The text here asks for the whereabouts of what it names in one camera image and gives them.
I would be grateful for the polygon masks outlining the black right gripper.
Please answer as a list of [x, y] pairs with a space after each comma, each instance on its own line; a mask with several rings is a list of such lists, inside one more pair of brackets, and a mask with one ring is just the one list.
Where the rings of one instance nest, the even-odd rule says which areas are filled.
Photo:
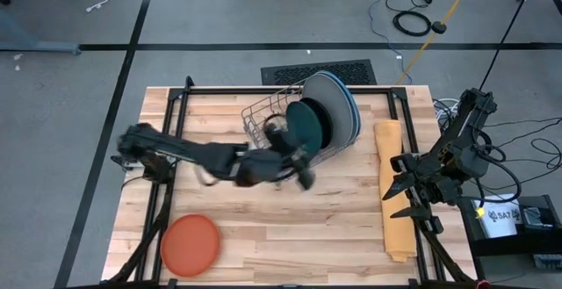
[[[435, 159], [415, 159], [414, 174], [401, 173], [393, 177], [383, 200], [391, 199], [414, 187], [424, 203], [456, 205], [460, 198], [461, 171], [454, 163], [442, 165]], [[410, 206], [391, 215], [392, 219], [410, 217], [429, 220], [432, 212], [425, 206]]]

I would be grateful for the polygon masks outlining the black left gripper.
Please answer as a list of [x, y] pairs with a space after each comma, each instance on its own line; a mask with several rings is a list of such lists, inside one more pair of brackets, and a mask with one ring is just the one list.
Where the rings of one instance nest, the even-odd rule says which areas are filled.
[[315, 174], [307, 168], [307, 152], [303, 148], [296, 148], [293, 151], [280, 147], [271, 147], [271, 149], [281, 155], [281, 166], [273, 179], [284, 180], [297, 175], [301, 189], [310, 190], [315, 181]]

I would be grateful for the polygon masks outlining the teal plate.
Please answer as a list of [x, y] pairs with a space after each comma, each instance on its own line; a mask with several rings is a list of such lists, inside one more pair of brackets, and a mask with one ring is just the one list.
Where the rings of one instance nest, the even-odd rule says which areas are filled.
[[294, 101], [286, 110], [288, 132], [310, 157], [316, 156], [321, 150], [323, 141], [321, 123], [311, 107], [307, 104]]

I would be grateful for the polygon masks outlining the black plate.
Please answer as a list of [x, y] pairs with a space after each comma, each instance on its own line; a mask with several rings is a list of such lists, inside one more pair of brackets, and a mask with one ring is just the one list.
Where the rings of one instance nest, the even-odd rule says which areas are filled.
[[314, 100], [313, 98], [302, 98], [300, 99], [300, 101], [308, 105], [316, 114], [321, 124], [321, 131], [322, 131], [321, 149], [327, 148], [333, 138], [332, 120], [327, 109], [320, 102]]

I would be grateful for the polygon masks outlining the grey wire dish rack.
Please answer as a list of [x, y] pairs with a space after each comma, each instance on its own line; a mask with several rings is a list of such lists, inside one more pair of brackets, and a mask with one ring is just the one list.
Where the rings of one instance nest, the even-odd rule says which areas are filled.
[[[346, 147], [353, 144], [356, 141], [357, 136], [359, 135], [361, 130], [361, 118], [359, 115], [358, 106], [349, 89], [337, 76], [334, 76], [333, 74], [326, 71], [321, 72], [327, 73], [329, 76], [332, 76], [338, 83], [342, 85], [342, 89], [345, 91], [346, 96], [349, 98], [352, 113], [354, 114], [354, 133], [345, 146], [339, 148], [331, 148], [330, 146], [328, 146], [327, 148], [321, 149], [316, 156], [310, 157], [308, 155], [307, 158], [309, 159], [310, 170], [312, 170], [312, 167], [314, 165], [328, 159], [333, 155], [338, 154], [342, 150], [346, 149]], [[253, 142], [253, 148], [270, 147], [270, 143], [268, 142], [264, 134], [264, 128], [269, 123], [273, 123], [274, 125], [282, 128], [285, 131], [284, 137], [286, 148], [288, 148], [289, 150], [300, 148], [296, 145], [296, 142], [288, 132], [285, 114], [287, 107], [291, 102], [300, 101], [300, 99], [303, 98], [303, 85], [308, 78], [301, 80], [292, 86], [279, 90], [242, 110], [241, 117], [244, 130]]]

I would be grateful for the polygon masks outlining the grey plate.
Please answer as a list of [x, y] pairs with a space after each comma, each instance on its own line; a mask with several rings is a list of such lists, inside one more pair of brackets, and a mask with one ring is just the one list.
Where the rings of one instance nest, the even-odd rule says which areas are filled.
[[302, 96], [317, 101], [328, 113], [332, 124], [329, 146], [345, 146], [354, 133], [354, 114], [342, 85], [327, 73], [318, 72], [305, 81]]

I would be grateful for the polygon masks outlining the orange plate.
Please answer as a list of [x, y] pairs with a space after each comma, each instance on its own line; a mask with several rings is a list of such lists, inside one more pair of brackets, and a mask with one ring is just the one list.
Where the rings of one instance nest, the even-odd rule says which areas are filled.
[[174, 275], [191, 278], [206, 272], [219, 257], [221, 237], [213, 221], [188, 214], [173, 222], [161, 241], [161, 258]]

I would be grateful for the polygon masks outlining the yellow folded towel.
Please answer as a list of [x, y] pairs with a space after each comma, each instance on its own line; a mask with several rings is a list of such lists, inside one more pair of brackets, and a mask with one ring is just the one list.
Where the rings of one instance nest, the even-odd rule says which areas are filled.
[[[400, 155], [402, 151], [401, 123], [395, 119], [383, 120], [377, 122], [373, 129], [379, 158], [379, 194], [383, 198], [396, 175], [390, 159]], [[409, 207], [409, 201], [404, 192], [391, 199], [381, 200], [385, 252], [397, 263], [405, 263], [417, 256], [414, 223], [409, 217], [391, 217], [406, 207]]]

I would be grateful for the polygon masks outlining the black floor vent grate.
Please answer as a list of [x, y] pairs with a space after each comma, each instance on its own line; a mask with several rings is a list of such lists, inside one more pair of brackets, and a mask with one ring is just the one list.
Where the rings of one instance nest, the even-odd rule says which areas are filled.
[[351, 60], [318, 62], [261, 68], [263, 85], [291, 85], [312, 76], [319, 71], [327, 71], [340, 78], [347, 85], [377, 85], [371, 61]]

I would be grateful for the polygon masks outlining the black equipment box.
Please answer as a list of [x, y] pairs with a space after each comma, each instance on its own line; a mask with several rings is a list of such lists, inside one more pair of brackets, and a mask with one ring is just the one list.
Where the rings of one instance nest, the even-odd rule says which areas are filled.
[[477, 275], [484, 276], [480, 259], [485, 256], [526, 256], [534, 263], [533, 256], [539, 254], [562, 254], [562, 219], [559, 218], [552, 199], [548, 195], [520, 197], [519, 206], [538, 207], [544, 219], [554, 224], [553, 229], [527, 229], [523, 224], [516, 226], [517, 234], [486, 239], [476, 219], [474, 200], [464, 201], [459, 209], [465, 232], [475, 263]]

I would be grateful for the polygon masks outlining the black device on box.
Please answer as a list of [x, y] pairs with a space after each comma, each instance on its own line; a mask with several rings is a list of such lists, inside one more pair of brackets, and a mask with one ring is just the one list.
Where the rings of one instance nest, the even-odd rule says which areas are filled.
[[538, 207], [521, 206], [520, 213], [522, 224], [527, 229], [544, 230], [554, 228], [553, 223], [543, 218]]

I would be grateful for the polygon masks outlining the grey desk foot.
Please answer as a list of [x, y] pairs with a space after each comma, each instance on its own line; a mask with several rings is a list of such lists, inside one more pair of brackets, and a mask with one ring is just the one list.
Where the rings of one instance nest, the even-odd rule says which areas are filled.
[[82, 52], [77, 43], [44, 41], [36, 38], [9, 13], [1, 10], [0, 30], [5, 30], [9, 37], [8, 40], [0, 40], [0, 51], [56, 52], [73, 55], [79, 55]]

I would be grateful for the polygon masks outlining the black metal table frame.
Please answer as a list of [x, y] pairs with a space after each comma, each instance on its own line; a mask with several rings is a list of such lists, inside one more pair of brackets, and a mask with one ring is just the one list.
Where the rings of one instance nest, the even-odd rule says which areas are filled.
[[[183, 136], [191, 141], [251, 141], [242, 122], [243, 109], [284, 89], [190, 87], [186, 93]], [[194, 278], [178, 277], [160, 259], [159, 237], [131, 280], [159, 280], [177, 287], [195, 285], [383, 285], [403, 287], [409, 279], [452, 280], [443, 263], [416, 231], [417, 257], [394, 262], [386, 254], [378, 188], [379, 159], [374, 125], [399, 119], [403, 148], [429, 150], [439, 137], [428, 86], [350, 86], [362, 128], [357, 141], [314, 166], [316, 183], [301, 192], [296, 180], [275, 186], [237, 189], [230, 183], [204, 187], [194, 165], [179, 163], [176, 181], [154, 186], [135, 179], [121, 193], [102, 279], [118, 273], [141, 242], [145, 222], [155, 217], [172, 190], [169, 224], [186, 214], [203, 214], [218, 225], [221, 251], [210, 270]]]

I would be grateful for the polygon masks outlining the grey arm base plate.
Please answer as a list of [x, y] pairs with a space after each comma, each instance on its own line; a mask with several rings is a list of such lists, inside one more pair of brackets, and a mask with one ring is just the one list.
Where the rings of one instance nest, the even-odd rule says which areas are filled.
[[114, 163], [116, 163], [123, 171], [145, 168], [144, 162], [129, 155], [111, 155], [110, 159]]

